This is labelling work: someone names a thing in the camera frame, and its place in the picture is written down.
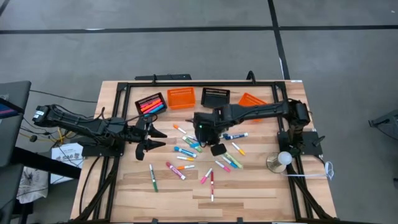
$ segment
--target green marker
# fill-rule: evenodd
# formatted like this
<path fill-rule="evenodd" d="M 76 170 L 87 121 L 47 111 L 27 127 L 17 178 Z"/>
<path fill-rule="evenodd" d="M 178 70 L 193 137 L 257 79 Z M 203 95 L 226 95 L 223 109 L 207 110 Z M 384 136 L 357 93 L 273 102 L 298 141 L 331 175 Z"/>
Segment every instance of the green marker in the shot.
<path fill-rule="evenodd" d="M 152 169 L 152 164 L 149 164 L 149 169 L 150 169 L 150 177 L 152 178 L 152 183 L 154 184 L 155 192 L 158 192 L 154 170 Z"/>
<path fill-rule="evenodd" d="M 193 144 L 193 142 L 191 140 L 189 140 L 189 138 L 187 138 L 186 136 L 182 136 L 182 140 L 184 140 L 190 146 Z M 196 149 L 198 152 L 202 152 L 202 149 L 200 146 L 196 146 L 196 147 L 194 147 L 194 149 Z"/>
<path fill-rule="evenodd" d="M 235 158 L 233 158 L 228 152 L 224 153 L 225 157 L 231 159 L 240 169 L 243 168 L 242 164 L 240 164 Z"/>

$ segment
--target wooden tabletop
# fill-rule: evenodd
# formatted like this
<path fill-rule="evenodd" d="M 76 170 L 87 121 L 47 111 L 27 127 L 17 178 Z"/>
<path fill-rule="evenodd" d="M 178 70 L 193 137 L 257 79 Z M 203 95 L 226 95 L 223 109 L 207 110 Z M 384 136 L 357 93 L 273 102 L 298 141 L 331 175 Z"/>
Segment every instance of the wooden tabletop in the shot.
<path fill-rule="evenodd" d="M 103 82 L 96 115 L 101 112 L 101 108 L 104 106 L 106 117 L 111 116 L 117 83 Z M 286 81 L 286 87 L 289 98 L 301 100 L 308 105 L 302 82 Z M 167 90 L 171 88 L 133 87 L 127 118 L 137 115 L 135 101 L 158 92 L 161 92 L 167 101 Z M 214 88 L 231 90 L 230 103 L 238 103 L 244 93 L 250 93 L 263 101 L 273 103 L 272 92 L 269 87 L 221 86 Z M 263 119 L 261 122 L 245 121 L 230 128 L 230 134 L 249 133 L 248 137 L 233 141 L 246 152 L 245 156 L 240 155 L 235 150 L 231 141 L 221 140 L 225 143 L 228 152 L 242 163 L 243 169 L 230 167 L 231 173 L 227 173 L 214 162 L 209 147 L 206 147 L 203 153 L 197 153 L 198 157 L 194 162 L 176 158 L 176 156 L 184 155 L 174 152 L 174 146 L 190 149 L 188 144 L 182 140 L 183 134 L 174 129 L 173 124 L 179 125 L 188 134 L 194 135 L 192 123 L 184 120 L 192 118 L 194 111 L 211 111 L 200 104 L 201 92 L 202 87 L 195 87 L 196 105 L 194 108 L 168 109 L 159 115 L 154 126 L 167 134 L 168 138 L 153 139 L 166 142 L 166 146 L 147 152 L 143 161 L 137 161 L 135 156 L 136 144 L 126 145 L 125 153 L 119 165 L 111 222 L 149 222 L 152 218 L 158 218 L 160 222 L 235 222 L 237 217 L 243 217 L 247 222 L 294 221 L 287 178 L 272 173 L 266 166 L 267 156 L 272 152 L 279 152 L 276 138 L 276 132 L 278 132 L 276 118 Z M 312 122 L 306 128 L 313 128 Z M 71 218 L 78 216 L 81 189 L 94 159 L 88 158 L 84 161 Z M 321 162 L 313 156 L 302 156 L 302 160 L 306 174 L 325 173 Z M 182 173 L 187 178 L 181 180 L 166 167 L 167 161 L 170 161 L 176 167 L 191 164 L 195 165 L 195 168 L 183 170 Z M 154 168 L 159 188 L 158 193 L 154 192 L 149 164 L 152 164 Z M 101 165 L 102 158 L 97 162 L 88 179 L 88 186 L 83 197 L 83 208 L 87 206 L 97 191 Z M 211 202 L 210 199 L 210 178 L 204 184 L 200 183 L 201 178 L 210 167 L 214 171 L 214 202 Z M 335 216 L 335 208 L 326 177 L 307 178 L 307 185 L 309 191 L 323 209 L 331 216 Z M 299 190 L 297 192 L 301 203 L 301 213 L 305 217 L 302 195 Z M 99 217 L 104 217 L 107 196 L 108 193 L 106 192 Z"/>

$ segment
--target concrete floor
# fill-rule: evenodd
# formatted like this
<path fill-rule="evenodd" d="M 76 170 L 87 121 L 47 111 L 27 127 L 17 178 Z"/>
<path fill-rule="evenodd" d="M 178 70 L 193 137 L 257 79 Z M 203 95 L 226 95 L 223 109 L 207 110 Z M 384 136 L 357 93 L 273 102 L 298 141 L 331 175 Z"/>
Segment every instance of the concrete floor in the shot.
<path fill-rule="evenodd" d="M 280 26 L 398 24 L 394 0 L 275 1 Z M 269 26 L 267 1 L 11 0 L 0 29 L 176 26 Z M 304 81 L 330 187 L 343 220 L 396 223 L 397 142 L 368 120 L 398 109 L 398 30 L 283 31 L 291 79 Z M 273 31 L 146 34 L 0 35 L 0 82 L 30 80 L 32 89 L 96 100 L 103 80 L 190 73 L 194 79 L 281 79 Z M 95 105 L 31 93 L 37 105 L 58 103 L 93 114 Z M 46 152 L 50 145 L 18 139 Z M 35 203 L 29 222 L 67 221 L 77 181 L 58 184 Z"/>

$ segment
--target orange basket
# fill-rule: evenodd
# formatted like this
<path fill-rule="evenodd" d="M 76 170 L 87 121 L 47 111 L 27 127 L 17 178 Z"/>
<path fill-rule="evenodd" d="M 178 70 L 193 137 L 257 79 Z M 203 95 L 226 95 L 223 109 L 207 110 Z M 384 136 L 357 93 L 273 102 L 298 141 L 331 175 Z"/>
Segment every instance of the orange basket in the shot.
<path fill-rule="evenodd" d="M 267 103 L 260 100 L 259 98 L 250 95 L 249 93 L 244 93 L 241 100 L 239 100 L 239 105 L 241 106 L 255 106 L 255 105 L 266 105 Z"/>
<path fill-rule="evenodd" d="M 167 103 L 172 110 L 194 107 L 195 91 L 193 87 L 167 90 Z"/>

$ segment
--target white cable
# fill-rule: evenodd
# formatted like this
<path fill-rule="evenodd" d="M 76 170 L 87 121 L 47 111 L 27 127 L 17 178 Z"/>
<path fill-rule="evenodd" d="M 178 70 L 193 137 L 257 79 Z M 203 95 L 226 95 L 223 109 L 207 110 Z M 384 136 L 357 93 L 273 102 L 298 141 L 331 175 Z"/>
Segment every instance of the white cable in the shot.
<path fill-rule="evenodd" d="M 333 170 L 333 164 L 331 162 L 325 163 L 325 174 L 282 174 L 286 177 L 327 177 L 332 180 L 335 171 Z"/>

